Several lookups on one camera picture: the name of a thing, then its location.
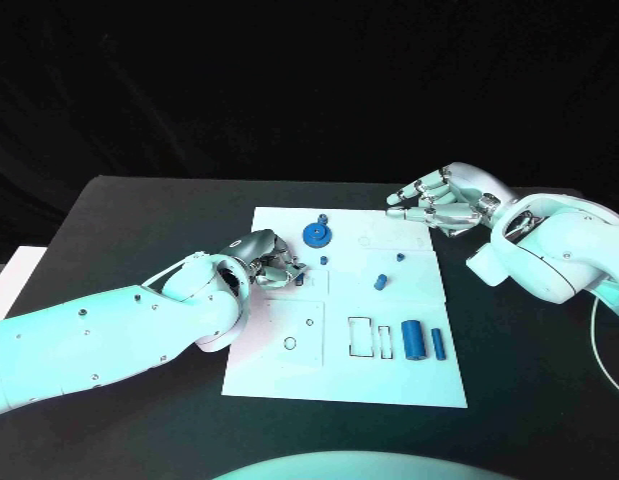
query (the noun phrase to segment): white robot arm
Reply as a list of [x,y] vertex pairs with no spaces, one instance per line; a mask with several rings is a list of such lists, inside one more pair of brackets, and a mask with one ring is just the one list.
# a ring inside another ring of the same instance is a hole
[[619,215],[567,195],[518,197],[484,170],[452,163],[389,198],[420,196],[419,207],[391,207],[387,216],[423,222],[456,237],[478,224],[489,243],[468,259],[497,286],[511,277],[543,300],[563,303],[588,290],[619,315]]
[[305,270],[280,237],[260,230],[142,285],[0,321],[0,413],[123,380],[193,343],[205,352],[227,347],[246,326],[250,283],[280,288]]

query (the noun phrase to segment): small blue piece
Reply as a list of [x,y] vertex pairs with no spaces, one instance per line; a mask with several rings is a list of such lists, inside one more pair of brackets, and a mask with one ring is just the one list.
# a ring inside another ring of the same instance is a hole
[[439,328],[432,329],[432,340],[435,341],[436,359],[446,360],[446,352],[443,351],[442,330]]
[[419,320],[406,320],[400,324],[403,328],[403,344],[406,346],[406,358],[409,360],[425,360],[425,338],[422,335],[422,324]]
[[389,281],[389,277],[384,274],[381,274],[377,278],[377,283],[374,284],[374,288],[377,290],[383,290],[384,287],[386,287],[386,282],[387,281]]
[[311,223],[302,232],[302,239],[312,248],[322,248],[331,243],[332,233],[328,228],[328,217],[321,214],[316,223]]

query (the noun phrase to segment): robotic hand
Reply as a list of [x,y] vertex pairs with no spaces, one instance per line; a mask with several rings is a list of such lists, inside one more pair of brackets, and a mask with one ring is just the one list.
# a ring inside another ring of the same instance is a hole
[[588,290],[619,315],[619,215],[567,195],[520,197],[484,170],[452,163],[389,196],[419,196],[417,207],[387,216],[423,222],[449,237],[478,224],[491,239],[468,266],[492,287],[511,277],[543,300],[563,303]]
[[280,288],[305,270],[282,238],[260,230],[142,285],[0,321],[0,413],[123,380],[193,343],[205,352],[227,347],[247,323],[250,284]]

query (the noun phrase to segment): black curtain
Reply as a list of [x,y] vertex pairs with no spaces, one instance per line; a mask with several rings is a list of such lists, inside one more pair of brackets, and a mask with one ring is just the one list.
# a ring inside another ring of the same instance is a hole
[[619,1],[0,2],[11,243],[97,175],[407,183],[452,161],[619,211]]

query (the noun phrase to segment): white cable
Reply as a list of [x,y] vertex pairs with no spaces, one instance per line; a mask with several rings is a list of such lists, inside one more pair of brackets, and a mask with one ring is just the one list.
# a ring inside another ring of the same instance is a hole
[[619,390],[619,384],[615,382],[615,379],[612,378],[612,375],[608,372],[608,369],[605,368],[605,365],[602,364],[602,359],[601,359],[601,354],[598,353],[598,345],[595,344],[595,313],[598,312],[598,303],[601,299],[595,299],[595,304],[593,304],[593,315],[590,317],[590,342],[593,344],[593,353],[595,353],[595,359],[598,360],[598,364],[601,365],[602,371],[605,373],[605,376],[609,378],[609,381],[612,382],[612,385],[616,387]]

